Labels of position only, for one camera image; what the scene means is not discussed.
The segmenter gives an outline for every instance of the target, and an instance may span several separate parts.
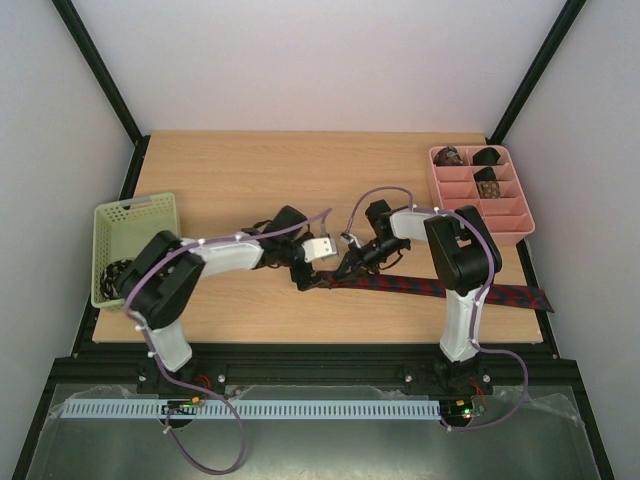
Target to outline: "black metal frame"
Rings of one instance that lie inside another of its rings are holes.
[[[502,142],[585,1],[566,2],[489,143]],[[72,2],[52,2],[135,145],[120,194],[120,199],[130,198],[135,192],[150,136],[140,133]],[[520,242],[517,249],[527,283],[538,286],[526,243]],[[72,356],[54,362],[14,479],[26,477],[56,385],[137,382],[139,365],[146,358],[145,346],[95,344],[92,336],[98,313],[88,301],[73,345]],[[529,367],[532,385],[569,385],[573,388],[600,475],[603,479],[613,479],[577,364],[559,358],[547,314],[537,312],[537,319],[542,333],[542,343],[492,346],[508,348],[520,354]],[[222,368],[229,384],[361,384],[399,388],[408,393],[411,393],[412,389],[405,382],[406,372],[419,371],[426,362],[432,361],[439,354],[439,347],[434,344],[194,344],[193,349],[198,362]],[[513,360],[490,356],[486,362],[495,384],[516,385],[522,382],[522,371]]]

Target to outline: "pink sorting tray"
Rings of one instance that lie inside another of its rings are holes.
[[[451,210],[473,205],[480,212],[496,244],[515,245],[534,231],[535,223],[511,155],[504,147],[491,146],[500,153],[498,164],[492,168],[498,178],[501,198],[481,199],[473,179],[478,170],[486,168],[474,166],[473,155],[487,148],[487,145],[455,146],[464,161],[464,166],[460,167],[438,167],[433,163],[435,155],[444,146],[429,150],[432,173],[429,175],[431,198],[434,205]]]

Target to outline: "black corner post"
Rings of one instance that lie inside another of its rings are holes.
[[[122,126],[127,131],[131,142],[134,145],[138,145],[142,141],[142,133],[138,128],[135,120],[131,116],[131,112],[127,108],[127,105],[124,103],[124,99],[122,95],[120,95],[120,91],[116,86],[113,78],[111,78],[111,74],[109,70],[107,70],[106,65],[102,61],[102,57],[100,57],[100,53],[98,53],[98,49],[96,48],[93,40],[89,36],[89,32],[87,31],[84,23],[82,23],[82,19],[76,8],[73,6],[71,0],[51,0],[55,5],[60,17],[64,21],[69,33],[75,40],[78,48],[82,52],[87,64],[89,64],[89,68],[98,80],[98,83],[102,87],[104,94],[107,96],[109,103],[118,115],[118,118],[122,122]]]
[[[556,53],[556,50],[558,50],[562,40],[586,2],[587,0],[567,0],[567,3],[564,4],[558,18],[551,27],[551,30],[549,30],[547,38],[545,38],[540,50],[538,50],[538,53],[533,59],[533,63],[522,79],[518,90],[516,90],[504,115],[502,115],[493,135],[491,135],[488,142],[489,144],[499,145],[504,141],[507,132],[513,125],[513,122],[515,122],[520,110],[522,110],[529,95],[533,92],[538,80],[540,80],[544,70],[547,68],[547,65],[549,65],[553,55]]]

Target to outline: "white connector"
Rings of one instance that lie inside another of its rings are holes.
[[[338,246],[330,237],[318,237],[302,243],[304,261],[311,263],[319,258],[328,258],[338,255]]]

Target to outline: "transparent plastic sheet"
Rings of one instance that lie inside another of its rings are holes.
[[[154,398],[135,387],[61,386],[28,479],[204,479],[162,435],[156,420],[62,419],[67,398]],[[373,387],[227,387],[244,400],[416,400]],[[495,387],[487,422],[517,401],[517,387]],[[447,433],[437,422],[250,421],[245,465],[230,479],[598,479],[570,387],[531,387],[530,401],[504,424],[475,433]],[[239,445],[234,421],[194,420],[179,430],[200,461],[233,462]]]

